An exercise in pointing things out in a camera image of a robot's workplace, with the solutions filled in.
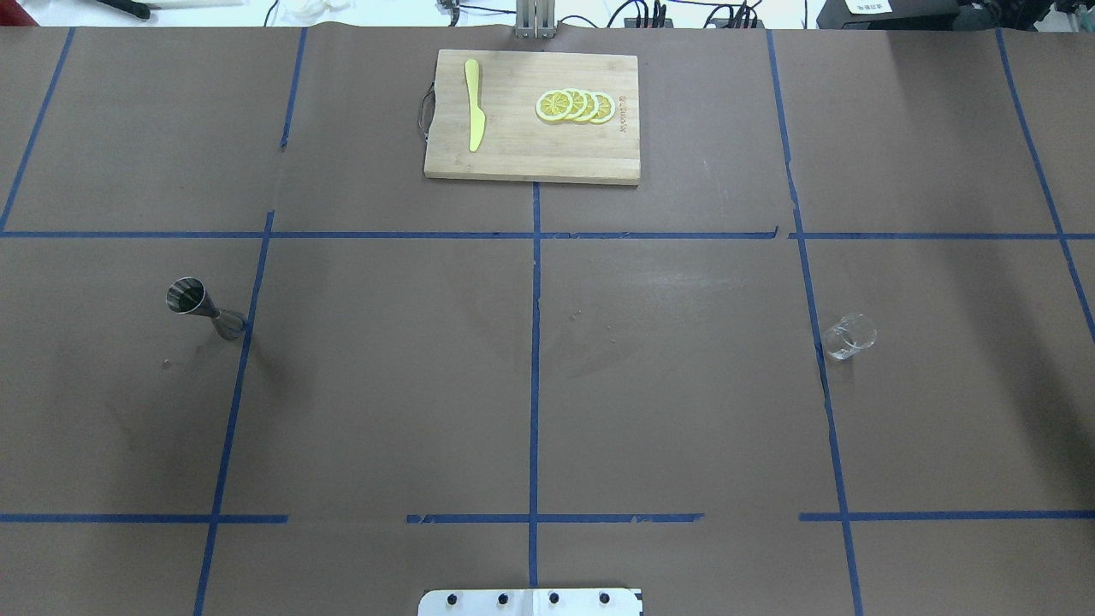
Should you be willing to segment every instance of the metal jigger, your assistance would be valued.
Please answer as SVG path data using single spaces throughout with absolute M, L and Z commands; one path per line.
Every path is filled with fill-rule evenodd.
M 178 278 L 168 289 L 168 307 L 176 315 L 197 315 L 212 319 L 212 327 L 224 340 L 235 340 L 246 328 L 246 318 L 235 311 L 221 311 L 214 305 L 201 280 Z

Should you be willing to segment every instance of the blue tape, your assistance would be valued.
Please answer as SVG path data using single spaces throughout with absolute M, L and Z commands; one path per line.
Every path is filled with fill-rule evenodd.
M 221 515 L 217 519 L 218 524 L 288 524 L 288 515 Z
M 220 469 L 217 473 L 217 489 L 212 498 L 212 520 L 206 535 L 205 555 L 201 558 L 201 573 L 198 576 L 198 590 L 194 600 L 194 616 L 200 616 L 205 606 L 205 593 L 209 585 L 209 570 L 212 567 L 212 553 L 217 544 L 218 518 L 221 503 L 224 500 L 224 484 L 228 481 L 228 464 L 232 457 L 232 442 L 235 439 L 235 422 L 240 415 L 240 399 L 243 397 L 243 375 L 247 370 L 247 357 L 251 353 L 251 337 L 255 328 L 255 313 L 258 307 L 258 291 L 263 286 L 266 271 L 266 253 L 269 249 L 270 234 L 274 230 L 274 212 L 266 213 L 266 226 L 263 229 L 263 244 L 258 249 L 258 266 L 255 268 L 255 281 L 251 287 L 251 304 L 247 307 L 247 325 L 243 335 L 243 349 L 240 351 L 240 365 L 235 371 L 235 388 L 232 392 L 232 407 L 228 414 L 228 427 L 224 430 L 224 446 L 220 454 Z
M 702 513 L 541 513 L 542 524 L 692 524 Z
M 206 531 L 206 548 L 201 557 L 201 572 L 198 574 L 197 596 L 194 598 L 194 616 L 201 616 L 205 609 L 205 593 L 209 586 L 209 570 L 212 568 L 212 548 L 217 544 L 217 528 L 219 525 L 212 523 Z
M 1080 299 L 1080 306 L 1084 312 L 1084 319 L 1087 322 L 1087 333 L 1091 335 L 1092 342 L 1095 342 L 1095 318 L 1092 318 L 1091 305 L 1087 303 L 1087 293 L 1084 292 L 1084 284 L 1080 281 L 1076 264 L 1072 259 L 1072 249 L 1069 248 L 1069 241 L 1064 235 L 1061 217 L 1057 212 L 1057 204 L 1053 202 L 1053 194 L 1049 189 L 1049 182 L 1046 181 L 1046 172 L 1041 167 L 1041 159 L 1038 156 L 1038 149 L 1034 144 L 1034 137 L 1030 136 L 1026 114 L 1023 112 L 1023 103 L 1019 102 L 1019 92 L 1015 88 L 1015 78 L 1012 77 L 1012 63 L 1007 59 L 1007 47 L 1004 45 L 1004 31 L 999 27 L 996 28 L 996 46 L 1000 48 L 1000 61 L 1004 66 L 1004 77 L 1007 78 L 1007 89 L 1012 92 L 1012 103 L 1015 105 L 1015 114 L 1019 118 L 1023 138 L 1026 139 L 1027 150 L 1030 151 L 1030 160 L 1034 161 L 1034 170 L 1038 173 L 1038 183 L 1041 184 L 1041 193 L 1046 197 L 1049 214 L 1053 219 L 1053 228 L 1057 229 L 1057 235 L 1061 242 L 1061 252 L 1064 253 L 1064 260 L 1069 265 L 1072 286 L 1076 289 L 1076 298 Z
M 158 513 L 4 513 L 4 524 L 208 524 L 210 518 Z
M 821 392 L 825 396 L 826 419 L 829 422 L 829 455 L 832 460 L 833 480 L 837 486 L 837 501 L 842 514 L 848 514 L 848 497 L 844 491 L 844 470 L 840 462 L 840 444 L 837 440 L 837 421 L 832 412 L 832 398 L 829 394 L 829 375 L 826 372 L 825 355 L 821 351 L 821 335 L 818 327 L 817 305 L 814 301 L 814 280 L 810 277 L 809 255 L 806 252 L 806 240 L 803 237 L 803 213 L 798 204 L 798 190 L 791 173 L 791 139 L 787 135 L 787 120 L 783 108 L 783 93 L 780 88 L 780 68 L 775 59 L 775 40 L 772 31 L 765 31 L 768 36 L 768 56 L 772 69 L 772 89 L 775 91 L 775 108 L 780 119 L 780 138 L 783 141 L 783 160 L 787 172 L 787 187 L 791 190 L 791 201 L 794 205 L 795 232 L 798 234 L 798 258 L 803 267 L 803 281 L 806 286 L 806 305 L 810 316 L 810 333 L 814 336 L 814 355 L 818 364 L 818 376 L 821 380 Z M 863 616 L 863 597 L 860 592 L 860 572 L 855 562 L 855 545 L 852 541 L 852 525 L 845 520 L 841 524 L 844 535 L 844 556 L 848 559 L 848 578 L 852 590 L 852 606 L 856 616 Z
M 0 513 L 0 524 L 209 524 L 206 514 Z M 220 524 L 288 524 L 288 515 L 222 515 Z
M 3 237 L 39 239 L 258 239 L 262 231 L 0 231 Z
M 441 513 L 408 515 L 407 524 L 528 524 L 523 513 Z M 538 513 L 537 524 L 692 524 L 702 513 Z
M 525 513 L 441 513 L 408 515 L 407 524 L 528 524 Z
M 300 65 L 304 61 L 304 43 L 308 40 L 308 28 L 300 28 L 300 40 L 297 43 L 297 65 L 292 69 L 292 85 L 289 86 L 289 104 L 285 107 L 285 127 L 281 128 L 284 149 L 289 143 L 289 126 L 292 125 L 292 109 L 297 104 L 297 85 L 300 83 Z
M 529 388 L 529 588 L 539 585 L 540 513 L 540 182 L 532 183 L 532 358 Z
M 800 513 L 799 522 L 932 522 L 940 520 L 1095 520 L 1088 510 L 874 511 Z
M 915 232 L 793 232 L 791 239 L 807 240 L 1056 240 L 1057 233 L 915 233 Z
M 34 127 L 31 128 L 31 136 L 26 139 L 26 148 L 23 149 L 23 158 L 19 161 L 19 167 L 15 170 L 15 178 L 11 182 L 11 189 L 8 190 L 8 200 L 4 201 L 3 212 L 0 213 L 0 231 L 8 225 L 8 217 L 11 216 L 12 206 L 15 205 L 15 195 L 19 194 L 20 184 L 23 183 L 26 164 L 31 161 L 31 151 L 34 150 L 34 142 L 38 140 L 38 130 L 42 129 L 42 121 L 46 118 L 49 101 L 53 100 L 54 91 L 57 90 L 57 81 L 61 78 L 61 69 L 65 67 L 66 58 L 68 58 L 69 48 L 72 47 L 73 36 L 76 36 L 76 28 L 70 27 L 68 36 L 65 37 L 65 46 L 61 47 L 61 55 L 57 58 L 57 66 L 54 67 L 54 77 L 49 80 L 46 95 L 42 100 L 42 106 L 38 107 L 38 116 L 34 119 Z
M 530 240 L 533 233 L 502 231 L 277 231 L 277 239 Z
M 553 231 L 543 233 L 546 240 L 771 240 L 780 232 L 773 231 L 745 232 L 637 232 L 637 231 Z

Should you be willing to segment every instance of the yellow knife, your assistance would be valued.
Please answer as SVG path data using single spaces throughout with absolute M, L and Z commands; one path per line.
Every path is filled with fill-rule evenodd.
M 468 58 L 464 62 L 464 77 L 468 79 L 468 107 L 471 109 L 471 121 L 468 125 L 468 149 L 475 151 L 483 142 L 483 130 L 486 129 L 486 114 L 479 106 L 479 60 Z

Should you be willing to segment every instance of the table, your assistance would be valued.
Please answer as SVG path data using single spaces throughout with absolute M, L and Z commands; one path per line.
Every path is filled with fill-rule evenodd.
M 1090 612 L 1091 39 L 641 36 L 0 31 L 0 612 Z M 438 48 L 637 55 L 639 186 L 423 177 Z

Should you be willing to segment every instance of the glass cup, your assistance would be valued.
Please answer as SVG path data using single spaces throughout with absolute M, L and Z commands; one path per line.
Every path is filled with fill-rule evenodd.
M 844 361 L 869 349 L 878 337 L 875 324 L 860 314 L 844 315 L 821 335 L 821 349 L 833 360 Z

